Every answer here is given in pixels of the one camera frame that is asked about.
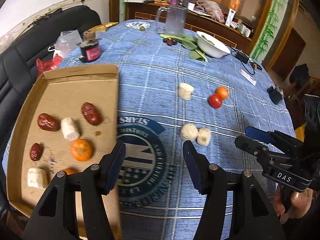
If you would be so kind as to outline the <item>person's right hand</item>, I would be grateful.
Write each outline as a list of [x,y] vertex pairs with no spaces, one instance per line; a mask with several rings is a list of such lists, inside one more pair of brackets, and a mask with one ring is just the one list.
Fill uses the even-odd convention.
[[312,203],[312,195],[313,191],[309,188],[301,193],[293,192],[290,198],[292,205],[288,211],[285,211],[285,207],[281,202],[280,189],[277,188],[272,206],[277,216],[280,216],[280,223],[284,224],[288,219],[299,219],[306,215]]

